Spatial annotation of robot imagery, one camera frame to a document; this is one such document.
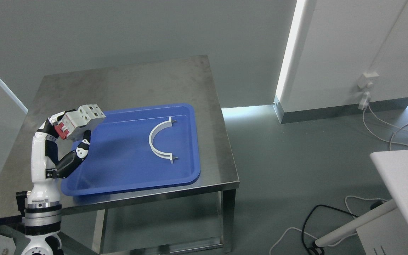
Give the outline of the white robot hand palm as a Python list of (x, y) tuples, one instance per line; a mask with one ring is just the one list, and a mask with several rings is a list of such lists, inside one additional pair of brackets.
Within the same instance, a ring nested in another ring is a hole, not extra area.
[(46, 171), (58, 163), (57, 138), (47, 133), (35, 133), (32, 139), (31, 180), (34, 185), (58, 187), (58, 180), (47, 178)]

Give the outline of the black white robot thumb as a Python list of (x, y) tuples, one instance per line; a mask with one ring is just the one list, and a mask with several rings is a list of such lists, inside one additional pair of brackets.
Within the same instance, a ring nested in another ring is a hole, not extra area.
[(88, 156), (91, 134), (91, 130), (84, 131), (83, 139), (77, 147), (66, 154), (58, 163), (55, 163), (55, 168), (46, 170), (46, 178), (67, 178), (70, 176)]

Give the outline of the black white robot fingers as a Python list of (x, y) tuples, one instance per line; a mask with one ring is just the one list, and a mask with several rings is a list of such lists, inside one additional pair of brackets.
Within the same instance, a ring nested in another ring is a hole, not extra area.
[(59, 122), (63, 119), (66, 113), (74, 111), (76, 111), (76, 109), (62, 111), (48, 117), (36, 131), (36, 139), (39, 141), (56, 141), (59, 137), (61, 137), (63, 140), (66, 140), (66, 134), (61, 130), (59, 130), (58, 133), (56, 126), (58, 126)]

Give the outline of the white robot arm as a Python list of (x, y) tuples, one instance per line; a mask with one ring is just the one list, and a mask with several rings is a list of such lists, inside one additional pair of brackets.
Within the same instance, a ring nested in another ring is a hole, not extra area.
[(86, 159), (91, 142), (91, 131), (83, 130), (81, 142), (61, 160), (58, 159), (58, 138), (67, 139), (62, 131), (63, 111), (47, 118), (32, 138), (31, 179), (33, 189), (17, 192), (18, 210), (25, 225), (29, 244), (23, 255), (62, 255), (60, 192), (58, 179), (67, 178)]

